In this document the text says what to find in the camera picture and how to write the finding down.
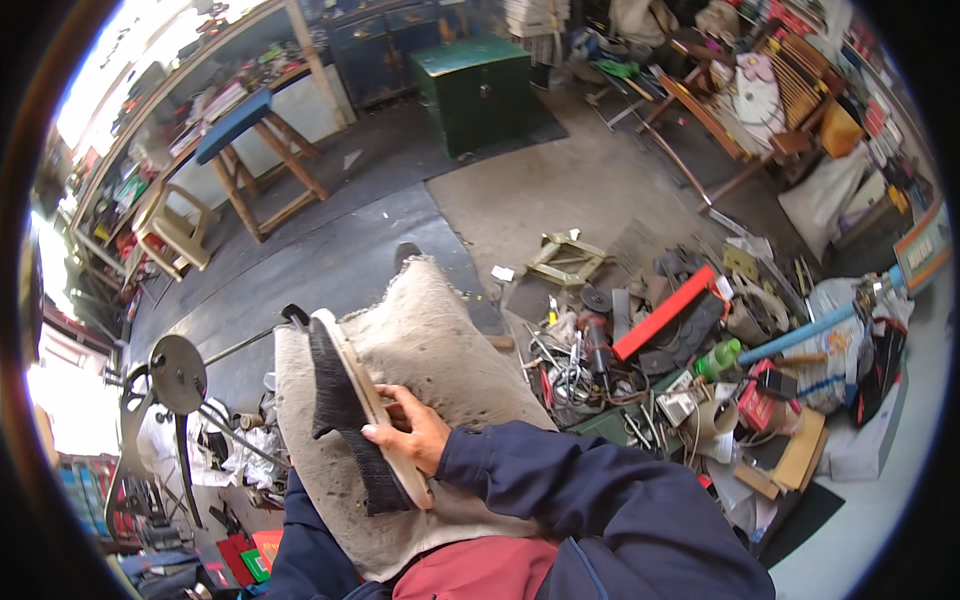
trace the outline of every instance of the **blue pipe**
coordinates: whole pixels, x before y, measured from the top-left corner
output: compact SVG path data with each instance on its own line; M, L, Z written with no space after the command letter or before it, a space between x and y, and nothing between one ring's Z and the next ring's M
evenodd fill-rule
M890 283L893 284L894 287L904 286L903 271L900 270L900 265L894 265L891 267L890 271L887 272L887 275L890 277ZM761 358L766 358L767 356L771 356L777 352L783 352L787 348L795 346L803 340L808 340L818 333L823 333L824 331L833 328L834 325L844 322L854 314L853 302L850 302L845 306L838 306L818 319L816 323L808 323L802 327L797 327L790 333L781 335L776 340L771 340L763 346L741 353L736 357L736 363L741 367L753 365Z

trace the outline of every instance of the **jacket sleeve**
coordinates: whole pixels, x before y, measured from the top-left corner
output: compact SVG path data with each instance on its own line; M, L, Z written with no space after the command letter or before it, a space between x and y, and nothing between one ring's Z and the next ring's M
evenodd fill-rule
M271 600L343 598L360 585L353 564L313 507L295 469L283 496L283 537L270 574Z
M604 573L622 566L671 597L775 596L769 574L693 473L638 448L521 421L458 427L437 479L475 493L495 513L535 518L558 538L602 542L598 560L619 565L596 572L612 588L623 582L603 582Z

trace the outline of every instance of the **navy blue jacket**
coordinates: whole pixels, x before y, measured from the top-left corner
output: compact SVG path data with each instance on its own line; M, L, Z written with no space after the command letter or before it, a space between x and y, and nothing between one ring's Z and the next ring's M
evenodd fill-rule
M770 576L693 473L643 450L520 421L479 432L458 427L436 476L475 493L493 512L535 518L564 540L541 590L552 600L775 596ZM316 559L333 539L291 479L270 598L343 597L324 578L328 568L344 565ZM390 596L367 582L348 598Z

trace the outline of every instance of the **shoe sole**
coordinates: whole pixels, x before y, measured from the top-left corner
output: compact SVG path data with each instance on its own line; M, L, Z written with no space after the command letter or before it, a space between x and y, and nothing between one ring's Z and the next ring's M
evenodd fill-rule
M383 407L380 394L373 387L373 382L370 381L370 376L367 375L363 363L357 358L353 344L350 343L343 329L337 324L337 318L325 308L317 311L314 317L319 319L326 327L330 340L333 342L333 347L337 350L337 356L340 357L340 361L344 364L344 369L350 378L350 383L353 384L353 391L360 399L363 412L367 416L367 422L371 425L390 425L390 415ZM394 471L396 479L403 486L407 495L417 505L417 508L422 511L433 508L433 492L430 491L423 473L399 452L381 447L380 453Z

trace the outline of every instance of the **dark blue cabinet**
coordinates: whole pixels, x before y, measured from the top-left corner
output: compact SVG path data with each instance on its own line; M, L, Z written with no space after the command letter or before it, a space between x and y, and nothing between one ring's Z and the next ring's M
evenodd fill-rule
M466 35L463 5L458 0L368 0L328 19L330 51L353 105L368 107L412 89L407 55Z

